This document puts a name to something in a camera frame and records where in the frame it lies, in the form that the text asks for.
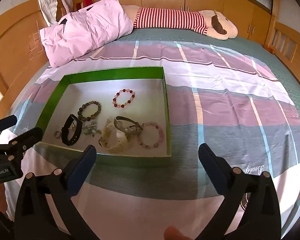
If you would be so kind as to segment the person's left hand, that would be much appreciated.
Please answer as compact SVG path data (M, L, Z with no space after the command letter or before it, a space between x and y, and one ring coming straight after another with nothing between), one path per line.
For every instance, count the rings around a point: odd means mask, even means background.
M6 211L7 211L7 200L5 194L5 185L0 184L0 212L5 215Z

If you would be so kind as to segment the person's right hand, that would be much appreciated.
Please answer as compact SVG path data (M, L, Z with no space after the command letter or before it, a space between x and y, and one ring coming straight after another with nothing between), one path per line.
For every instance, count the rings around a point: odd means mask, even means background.
M182 234L177 228L174 226L169 226L164 231L164 240L191 240L191 238Z

